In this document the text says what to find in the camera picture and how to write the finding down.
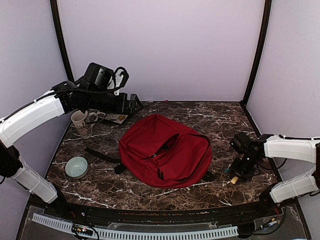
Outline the yellow pink pastel highlighter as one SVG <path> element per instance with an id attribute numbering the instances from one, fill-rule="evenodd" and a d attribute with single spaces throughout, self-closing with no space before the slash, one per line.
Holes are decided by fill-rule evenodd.
<path id="1" fill-rule="evenodd" d="M 238 182 L 238 180 L 239 180 L 239 178 L 237 177 L 237 176 L 234 176 L 232 179 L 231 179 L 231 183 L 233 184 L 233 185 L 235 185 L 237 182 Z"/>

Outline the red student backpack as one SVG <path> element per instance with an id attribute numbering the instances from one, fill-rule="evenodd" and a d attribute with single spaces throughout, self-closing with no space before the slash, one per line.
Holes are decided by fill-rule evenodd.
<path id="1" fill-rule="evenodd" d="M 200 180 L 213 181 L 210 139 L 160 114 L 137 121 L 119 141 L 119 158 L 87 147 L 85 151 L 116 164 L 119 175 L 129 170 L 141 182 L 161 189 L 181 189 Z"/>

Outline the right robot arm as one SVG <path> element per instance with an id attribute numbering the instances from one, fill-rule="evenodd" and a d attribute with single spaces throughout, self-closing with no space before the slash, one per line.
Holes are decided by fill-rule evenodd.
<path id="1" fill-rule="evenodd" d="M 293 159 L 312 163 L 310 171 L 290 180 L 269 186 L 255 205 L 255 213 L 266 217 L 274 210 L 275 204 L 305 194 L 320 191 L 320 138 L 298 138 L 285 135 L 263 134 L 251 139 L 239 132 L 230 141 L 233 149 L 242 157 L 236 157 L 229 167 L 231 183 L 249 181 L 255 174 L 258 162 L 264 158 Z"/>

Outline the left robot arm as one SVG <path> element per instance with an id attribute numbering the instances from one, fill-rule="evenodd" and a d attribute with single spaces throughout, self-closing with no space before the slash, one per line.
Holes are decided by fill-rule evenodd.
<path id="1" fill-rule="evenodd" d="M 133 116 L 143 108 L 137 94 L 121 92 L 129 80 L 128 71 L 91 62 L 76 81 L 63 81 L 43 95 L 0 119 L 0 175 L 12 179 L 40 197 L 60 218 L 67 218 L 70 206 L 56 186 L 44 179 L 21 157 L 16 142 L 42 126 L 74 111 L 98 110 L 107 114 Z"/>

